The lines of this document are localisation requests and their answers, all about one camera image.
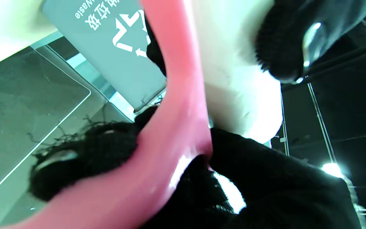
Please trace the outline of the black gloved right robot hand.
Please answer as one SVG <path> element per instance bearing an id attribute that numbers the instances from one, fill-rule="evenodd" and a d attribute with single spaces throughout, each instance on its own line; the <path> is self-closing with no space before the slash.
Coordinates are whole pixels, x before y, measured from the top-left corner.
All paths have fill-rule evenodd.
<path id="1" fill-rule="evenodd" d="M 157 106 L 134 123 L 91 123 L 35 155 L 29 192 L 42 201 L 124 164 Z M 347 183 L 240 135 L 212 128 L 211 170 L 202 156 L 142 229 L 360 229 Z"/>

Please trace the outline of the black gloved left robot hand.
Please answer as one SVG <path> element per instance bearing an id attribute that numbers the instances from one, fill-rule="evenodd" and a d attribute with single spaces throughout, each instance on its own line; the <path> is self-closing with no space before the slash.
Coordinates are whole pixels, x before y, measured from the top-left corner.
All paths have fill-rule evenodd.
<path id="1" fill-rule="evenodd" d="M 293 83 L 366 16 L 366 0 L 191 0 L 205 84 Z"/>

